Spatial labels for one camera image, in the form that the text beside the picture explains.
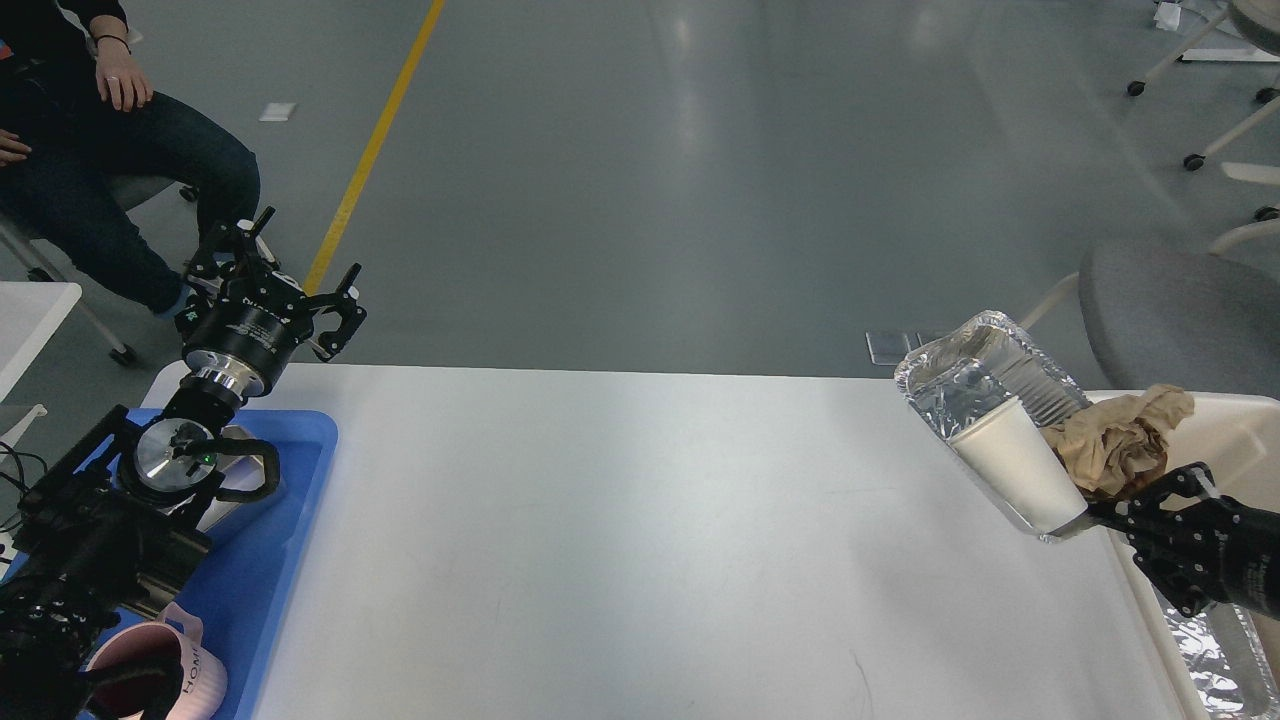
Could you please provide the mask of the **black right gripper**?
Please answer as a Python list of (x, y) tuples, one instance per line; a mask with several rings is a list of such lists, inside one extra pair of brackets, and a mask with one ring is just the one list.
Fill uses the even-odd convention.
[(1279, 616), (1277, 514), (1217, 498), (1207, 462), (1175, 468), (1126, 501), (1089, 502), (1085, 514), (1134, 548), (1134, 564), (1181, 615), (1233, 603)]

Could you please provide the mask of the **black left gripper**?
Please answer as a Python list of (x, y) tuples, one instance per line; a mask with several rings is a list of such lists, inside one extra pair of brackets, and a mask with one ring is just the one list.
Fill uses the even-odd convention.
[[(268, 395), (293, 352), (308, 338), (320, 363), (332, 361), (358, 332), (367, 311), (355, 282), (364, 269), (353, 263), (330, 292), (306, 299), (291, 281), (221, 287), (234, 278), (276, 270), (276, 258), (262, 231), (276, 209), (234, 225), (218, 223), (187, 261), (184, 282), (196, 292), (183, 311), (183, 361), (196, 378), (210, 380), (238, 398)], [(310, 318), (337, 314), (337, 328), (310, 337)]]

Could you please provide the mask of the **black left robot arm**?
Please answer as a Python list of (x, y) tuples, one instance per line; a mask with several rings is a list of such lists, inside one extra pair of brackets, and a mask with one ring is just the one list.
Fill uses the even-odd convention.
[(175, 315), (187, 375), (164, 409), (138, 424), (114, 407), (23, 495), (3, 582), (3, 716), (109, 717), (104, 692), (142, 685), (138, 715), (179, 703), (177, 659), (90, 666), (119, 612), (160, 618), (207, 557), (198, 528), (215, 503), (269, 498), (280, 456), (264, 439), (227, 434), (236, 414), (269, 395), (307, 345), (329, 361), (366, 319), (352, 265), (330, 292), (310, 295), (261, 241), (273, 217), (210, 229), (189, 260), (192, 295)]

